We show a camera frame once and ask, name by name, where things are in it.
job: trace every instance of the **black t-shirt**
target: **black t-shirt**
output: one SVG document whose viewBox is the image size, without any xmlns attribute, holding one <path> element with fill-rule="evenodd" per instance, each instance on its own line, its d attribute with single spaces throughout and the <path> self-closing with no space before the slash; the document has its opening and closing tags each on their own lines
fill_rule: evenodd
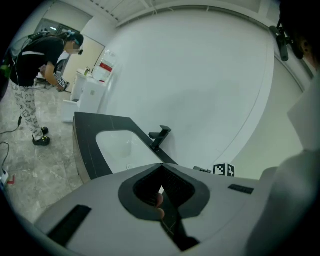
<svg viewBox="0 0 320 256">
<path fill-rule="evenodd" d="M 10 79 L 22 87 L 33 86 L 39 68 L 48 62 L 55 66 L 63 52 L 64 41 L 60 38 L 48 36 L 34 41 L 19 54 Z"/>
</svg>

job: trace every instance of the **finger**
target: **finger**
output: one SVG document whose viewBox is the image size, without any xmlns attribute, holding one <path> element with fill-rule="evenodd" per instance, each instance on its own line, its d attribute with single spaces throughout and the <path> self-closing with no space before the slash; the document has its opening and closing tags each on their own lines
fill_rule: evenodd
<svg viewBox="0 0 320 256">
<path fill-rule="evenodd" d="M 158 208 L 164 202 L 164 196 L 160 193 L 156 195 L 156 204 L 155 208 Z"/>
<path fill-rule="evenodd" d="M 156 210 L 160 213 L 161 219 L 163 219 L 165 217 L 165 211 L 160 208 Z"/>
</svg>

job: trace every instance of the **dark cable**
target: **dark cable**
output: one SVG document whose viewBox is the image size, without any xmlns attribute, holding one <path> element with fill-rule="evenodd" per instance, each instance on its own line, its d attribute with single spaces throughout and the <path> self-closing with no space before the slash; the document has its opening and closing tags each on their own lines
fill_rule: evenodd
<svg viewBox="0 0 320 256">
<path fill-rule="evenodd" d="M 15 128 L 14 130 L 7 130 L 7 131 L 4 131 L 4 132 L 1 132 L 0 135 L 2 134 L 6 134 L 6 133 L 13 133 L 15 132 L 16 130 L 19 129 L 20 125 L 21 125 L 21 120 L 22 120 L 22 116 L 19 117 L 19 121 L 18 121 L 18 127 Z"/>
<path fill-rule="evenodd" d="M 5 156 L 5 158 L 4 158 L 3 162 L 2 162 L 2 165 L 1 165 L 3 173 L 6 174 L 6 171 L 4 169 L 4 164 L 5 164 L 6 160 L 7 160 L 8 155 L 9 155 L 10 145 L 8 143 L 4 142 L 4 141 L 1 142 L 0 145 L 1 144 L 7 144 L 8 145 L 8 151 L 7 151 L 6 156 Z"/>
</svg>

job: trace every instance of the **black shoe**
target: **black shoe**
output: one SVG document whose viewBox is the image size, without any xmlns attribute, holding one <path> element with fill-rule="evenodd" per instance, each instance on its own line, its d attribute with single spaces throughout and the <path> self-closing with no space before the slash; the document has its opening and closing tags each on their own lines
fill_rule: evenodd
<svg viewBox="0 0 320 256">
<path fill-rule="evenodd" d="M 45 126 L 41 128 L 41 131 L 42 131 L 43 135 L 46 135 L 49 133 L 49 129 Z"/>
<path fill-rule="evenodd" d="M 41 139 L 35 140 L 33 138 L 33 144 L 36 146 L 48 146 L 50 143 L 50 138 L 47 136 L 43 136 Z"/>
</svg>

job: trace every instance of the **sink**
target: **sink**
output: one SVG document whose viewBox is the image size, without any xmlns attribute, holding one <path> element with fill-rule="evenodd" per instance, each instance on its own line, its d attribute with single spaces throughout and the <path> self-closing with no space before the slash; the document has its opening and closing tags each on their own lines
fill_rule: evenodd
<svg viewBox="0 0 320 256">
<path fill-rule="evenodd" d="M 96 142 L 114 174 L 141 166 L 163 163 L 135 133 L 129 130 L 100 132 L 96 136 Z"/>
</svg>

